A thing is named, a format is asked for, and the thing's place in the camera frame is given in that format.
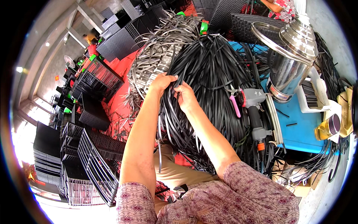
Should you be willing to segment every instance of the stainless steel pot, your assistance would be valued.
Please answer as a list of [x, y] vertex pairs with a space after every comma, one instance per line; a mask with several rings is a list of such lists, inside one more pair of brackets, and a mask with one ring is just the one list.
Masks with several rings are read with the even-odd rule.
[[[270, 40], [257, 28], [279, 32], [284, 47]], [[252, 32], [276, 52], [267, 89], [273, 94], [275, 101], [286, 103], [294, 95], [297, 86], [306, 78], [318, 55], [309, 18], [305, 15], [297, 16], [295, 21], [281, 29], [266, 23], [254, 22]]]

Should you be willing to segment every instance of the worker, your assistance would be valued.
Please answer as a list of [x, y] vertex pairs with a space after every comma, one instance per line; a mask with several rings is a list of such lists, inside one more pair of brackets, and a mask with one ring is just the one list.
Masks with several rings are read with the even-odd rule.
[[289, 23], [295, 19], [295, 5], [293, 0], [261, 0], [270, 9], [268, 17], [281, 19]]
[[[160, 145], [159, 173], [159, 149], [153, 151], [160, 98], [177, 79], [166, 73], [157, 76], [133, 124], [121, 164], [117, 223], [297, 223], [297, 198], [239, 159], [185, 82], [174, 88], [174, 96], [217, 175], [175, 164], [168, 144]], [[156, 180], [178, 190], [171, 203], [155, 198]]]
[[91, 40], [91, 45], [88, 46], [88, 55], [89, 56], [92, 56], [92, 55], [99, 56], [100, 55], [98, 53], [98, 51], [96, 50], [97, 44], [98, 44], [98, 41], [96, 39]]
[[88, 45], [91, 45], [91, 41], [96, 39], [95, 35], [92, 33], [84, 34], [82, 38], [88, 43]]

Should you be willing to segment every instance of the forearm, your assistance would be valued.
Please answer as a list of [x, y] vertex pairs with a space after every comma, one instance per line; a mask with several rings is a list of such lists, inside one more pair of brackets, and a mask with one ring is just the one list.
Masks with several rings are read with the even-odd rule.
[[139, 182], [154, 197], [155, 169], [154, 143], [158, 121], [160, 97], [149, 91], [128, 136], [121, 165], [120, 184]]
[[203, 144], [218, 176], [223, 179], [226, 167], [240, 161], [227, 139], [214, 127], [199, 105], [187, 114], [187, 118]]
[[275, 13], [279, 13], [282, 11], [282, 7], [274, 4], [274, 2], [269, 2], [268, 0], [261, 0], [262, 3], [265, 4], [270, 10], [274, 11]]

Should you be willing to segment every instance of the pink pruning shears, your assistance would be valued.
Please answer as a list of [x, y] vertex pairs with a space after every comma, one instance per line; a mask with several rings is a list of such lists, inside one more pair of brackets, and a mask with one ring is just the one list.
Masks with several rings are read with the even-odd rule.
[[231, 92], [230, 100], [232, 101], [232, 105], [234, 106], [236, 116], [238, 118], [240, 118], [241, 114], [240, 114], [240, 111], [239, 111], [239, 107], [237, 107], [237, 103], [236, 103], [236, 100], [235, 100], [235, 97], [234, 97], [234, 93], [240, 92], [240, 90], [234, 89], [234, 87], [232, 85], [230, 85], [230, 86], [231, 86], [231, 90], [228, 90], [229, 92]]

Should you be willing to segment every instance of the hand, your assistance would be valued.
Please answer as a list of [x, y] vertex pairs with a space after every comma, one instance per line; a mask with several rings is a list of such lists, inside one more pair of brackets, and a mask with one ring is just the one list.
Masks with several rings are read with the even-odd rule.
[[161, 97], [164, 93], [164, 90], [169, 86], [171, 82], [174, 82], [178, 79], [178, 76], [170, 76], [166, 75], [166, 72], [158, 74], [155, 80], [149, 87], [149, 92], [156, 92], [159, 97]]
[[195, 107], [200, 107], [193, 89], [186, 82], [183, 81], [183, 84], [174, 90], [176, 91], [174, 97], [178, 99], [179, 106], [185, 114], [191, 112]]

